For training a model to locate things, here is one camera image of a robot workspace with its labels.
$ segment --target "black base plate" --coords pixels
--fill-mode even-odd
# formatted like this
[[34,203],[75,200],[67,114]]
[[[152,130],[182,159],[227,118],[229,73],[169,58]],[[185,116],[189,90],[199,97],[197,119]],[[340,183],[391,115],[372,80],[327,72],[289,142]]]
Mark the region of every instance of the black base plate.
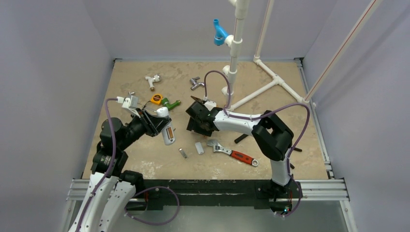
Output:
[[[252,206],[255,209],[277,206],[270,201],[275,196],[263,191],[270,183],[271,180],[144,180],[146,188],[164,186],[172,189],[182,206]],[[293,192],[293,197],[298,196],[294,182],[286,189]],[[289,194],[279,194],[276,198],[288,199]],[[176,205],[175,196],[170,191],[160,188],[148,193],[148,210],[162,210],[164,205]]]

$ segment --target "metal faucet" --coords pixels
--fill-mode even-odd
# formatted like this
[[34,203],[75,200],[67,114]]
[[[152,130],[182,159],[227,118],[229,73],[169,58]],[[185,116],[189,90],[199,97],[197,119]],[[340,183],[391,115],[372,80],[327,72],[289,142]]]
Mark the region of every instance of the metal faucet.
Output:
[[190,79],[190,82],[192,84],[191,90],[195,90],[199,86],[203,86],[203,87],[205,86],[205,84],[203,82],[196,82],[199,79],[200,79],[200,77],[198,77],[198,76]]

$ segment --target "red wrench handle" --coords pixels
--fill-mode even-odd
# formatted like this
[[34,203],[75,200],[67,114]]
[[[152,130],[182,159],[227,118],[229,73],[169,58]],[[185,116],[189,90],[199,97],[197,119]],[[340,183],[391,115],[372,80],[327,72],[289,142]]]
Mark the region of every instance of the red wrench handle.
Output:
[[242,161],[244,163],[247,163],[249,165],[252,165],[252,161],[254,160],[254,158],[252,158],[250,156],[247,156],[247,155],[245,155],[241,152],[238,152],[238,151],[232,151],[231,157],[233,157],[233,158],[235,158],[239,161]]

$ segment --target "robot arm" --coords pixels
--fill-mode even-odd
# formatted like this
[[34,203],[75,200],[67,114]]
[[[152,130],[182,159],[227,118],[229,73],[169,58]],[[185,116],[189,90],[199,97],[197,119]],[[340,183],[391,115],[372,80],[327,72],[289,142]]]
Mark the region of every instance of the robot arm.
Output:
[[158,109],[157,115],[154,116],[136,107],[138,98],[135,96],[117,97],[117,102],[132,114],[132,120],[124,125],[119,118],[111,118],[117,143],[114,167],[109,173],[105,172],[109,170],[112,159],[113,138],[108,120],[102,123],[101,141],[97,144],[97,153],[93,158],[86,197],[69,232],[109,231],[128,200],[136,192],[145,189],[142,174],[132,171],[121,173],[128,159],[124,151],[127,147],[144,134],[154,137],[161,132],[166,145],[173,144],[176,140],[166,107]]
[[[206,136],[220,130],[253,136],[262,153],[270,159],[272,181],[280,187],[289,184],[291,178],[286,158],[292,146],[293,132],[276,114],[258,120],[238,119],[226,115],[222,108],[214,107],[208,110],[202,100],[194,99],[195,102],[186,110],[190,115],[187,130]],[[261,116],[237,113],[235,115],[249,119]]]

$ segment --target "white wall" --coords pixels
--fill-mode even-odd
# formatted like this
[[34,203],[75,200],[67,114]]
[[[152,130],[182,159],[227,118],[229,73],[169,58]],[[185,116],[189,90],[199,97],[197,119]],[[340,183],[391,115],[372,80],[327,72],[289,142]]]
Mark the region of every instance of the white wall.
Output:
[[0,3],[0,231],[57,231],[111,67],[82,1]]
[[[227,59],[226,46],[213,44],[212,20],[234,32],[228,0],[84,0],[110,54],[142,60]],[[336,0],[275,0],[263,58],[304,57]],[[252,59],[267,0],[250,1],[241,59]]]
[[[304,59],[310,86],[370,0],[339,0]],[[361,232],[408,231],[410,3],[385,0],[313,96]]]

